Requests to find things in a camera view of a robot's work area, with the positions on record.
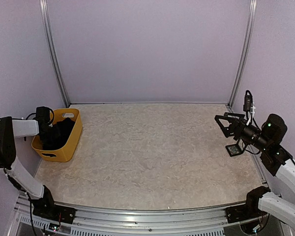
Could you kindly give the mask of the black t-shirt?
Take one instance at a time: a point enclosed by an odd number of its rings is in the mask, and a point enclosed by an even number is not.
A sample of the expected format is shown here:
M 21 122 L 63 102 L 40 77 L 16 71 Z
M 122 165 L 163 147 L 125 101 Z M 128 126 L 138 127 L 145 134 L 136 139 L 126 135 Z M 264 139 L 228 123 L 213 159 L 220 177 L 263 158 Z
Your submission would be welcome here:
M 54 131 L 54 146 L 52 149 L 43 148 L 43 150 L 57 150 L 62 148 L 66 144 L 74 125 L 75 122 L 70 118 L 65 118 L 64 120 L 58 121 L 54 124 L 52 126 Z

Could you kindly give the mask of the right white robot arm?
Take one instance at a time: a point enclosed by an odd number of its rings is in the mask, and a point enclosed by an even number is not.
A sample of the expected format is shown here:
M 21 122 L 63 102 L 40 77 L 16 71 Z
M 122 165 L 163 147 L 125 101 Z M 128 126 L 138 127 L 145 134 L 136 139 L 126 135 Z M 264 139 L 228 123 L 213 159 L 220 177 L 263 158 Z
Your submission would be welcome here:
M 260 151 L 264 167 L 276 178 L 284 182 L 295 193 L 295 160 L 281 145 L 287 132 L 284 120 L 277 114 L 270 114 L 258 129 L 244 118 L 244 115 L 225 113 L 216 115 L 215 121 L 225 137 L 242 140 Z M 295 231 L 295 205 L 278 197 L 268 187 L 260 186 L 247 193 L 245 204 L 228 209 L 228 222 L 236 222 L 236 217 L 254 218 L 270 214 Z

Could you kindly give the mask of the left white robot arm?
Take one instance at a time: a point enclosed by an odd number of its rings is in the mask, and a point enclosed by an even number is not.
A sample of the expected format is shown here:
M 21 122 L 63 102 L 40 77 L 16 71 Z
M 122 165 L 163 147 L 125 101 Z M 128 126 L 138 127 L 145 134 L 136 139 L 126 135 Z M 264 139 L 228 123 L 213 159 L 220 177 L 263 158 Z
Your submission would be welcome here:
M 50 190 L 26 170 L 16 154 L 15 138 L 38 133 L 39 126 L 35 120 L 0 118 L 0 170 L 15 188 L 28 194 L 36 215 L 53 219 L 59 214 L 59 207 L 54 203 Z

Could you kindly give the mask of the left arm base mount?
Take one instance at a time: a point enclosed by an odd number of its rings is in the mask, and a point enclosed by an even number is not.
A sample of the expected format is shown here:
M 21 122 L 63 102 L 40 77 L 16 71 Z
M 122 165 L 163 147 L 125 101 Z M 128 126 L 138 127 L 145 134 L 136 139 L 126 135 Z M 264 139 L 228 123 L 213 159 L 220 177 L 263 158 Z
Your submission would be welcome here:
M 33 215 L 44 219 L 57 221 L 58 223 L 73 224 L 75 219 L 76 209 L 61 205 L 48 206 L 43 204 L 41 206 L 34 206 Z

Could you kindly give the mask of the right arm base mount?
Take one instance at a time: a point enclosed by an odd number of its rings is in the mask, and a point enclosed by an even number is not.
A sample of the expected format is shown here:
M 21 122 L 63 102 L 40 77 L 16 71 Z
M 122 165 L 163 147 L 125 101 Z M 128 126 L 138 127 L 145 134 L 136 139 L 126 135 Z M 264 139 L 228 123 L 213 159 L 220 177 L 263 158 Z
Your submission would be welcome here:
M 266 212 L 257 210 L 251 210 L 246 204 L 231 206 L 225 209 L 227 222 L 237 223 L 241 221 L 250 220 L 257 217 L 262 217 L 266 215 Z

